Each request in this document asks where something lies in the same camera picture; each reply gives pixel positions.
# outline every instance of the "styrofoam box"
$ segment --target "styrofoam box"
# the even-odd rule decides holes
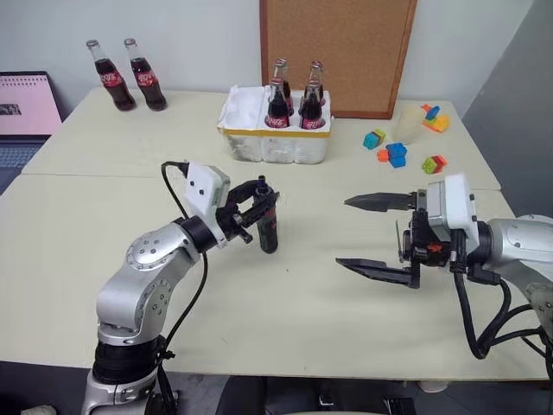
[[[226,138],[237,160],[268,163],[316,164],[324,160],[330,136],[330,94],[325,91],[322,117],[325,125],[317,130],[300,127],[297,113],[303,91],[292,91],[294,114],[290,127],[270,128],[265,123],[269,107],[268,86],[233,86],[223,105],[217,128]]]

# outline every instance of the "coca-cola logo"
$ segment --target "coca-cola logo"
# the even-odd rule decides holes
[[[304,130],[316,130],[324,125],[324,119],[304,119],[302,122],[302,128]]]
[[[282,117],[282,118],[267,117],[265,119],[265,123],[270,128],[286,128],[289,126],[289,122],[286,117]]]
[[[137,84],[139,86],[151,86],[157,82],[152,71],[137,73]]]
[[[102,81],[102,84],[108,87],[114,87],[123,82],[123,78],[121,78],[121,75],[118,71],[102,73],[100,75],[100,79]]]

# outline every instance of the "laptop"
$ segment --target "laptop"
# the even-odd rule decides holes
[[[0,72],[0,195],[60,125],[46,72]]]

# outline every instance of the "white table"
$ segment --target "white table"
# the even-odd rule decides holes
[[[250,177],[273,167],[236,164],[248,166]],[[237,176],[233,184],[250,178]],[[444,270],[424,269],[421,289],[409,290],[334,262],[361,257],[399,265],[394,221],[405,227],[410,214],[368,213],[342,201],[367,191],[407,192],[410,185],[349,172],[340,186],[309,175],[268,178],[282,192],[278,251],[261,252],[254,230],[251,246],[236,239],[209,252],[206,288],[172,344],[177,357],[169,370],[407,380],[546,377],[543,359],[521,341],[474,359],[453,279]],[[499,191],[475,194],[482,220],[512,217]],[[0,360],[90,367],[100,287],[137,235],[177,216],[160,178],[19,176],[0,198]],[[200,275],[197,265],[175,290],[166,331]],[[476,284],[467,290],[480,331],[499,307],[500,290]],[[514,305],[524,303],[512,291]],[[536,325],[527,313],[508,329]]]
[[[399,101],[392,120],[335,119],[327,160],[316,166],[236,163],[226,154],[224,138],[215,125],[226,95],[167,92],[168,109],[153,112],[134,92],[138,107],[119,112],[103,89],[94,89],[23,170],[23,174],[158,177],[169,159],[189,159],[217,165],[227,174],[244,175],[262,169],[269,176],[302,176],[341,185],[344,180],[385,186],[402,182],[423,186],[442,175],[427,176],[421,166],[427,156],[444,155],[443,174],[466,171],[473,188],[500,189],[499,183],[447,101]],[[367,132],[380,128],[392,134],[404,105],[439,105],[451,118],[450,128],[438,134],[421,127],[422,135],[409,145],[407,166],[393,169],[380,163],[376,151],[362,146]]]

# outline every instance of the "cork board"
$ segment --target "cork board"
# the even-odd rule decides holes
[[[322,61],[334,116],[391,118],[415,8],[416,0],[260,0],[264,85],[277,57],[288,60],[293,89]]]

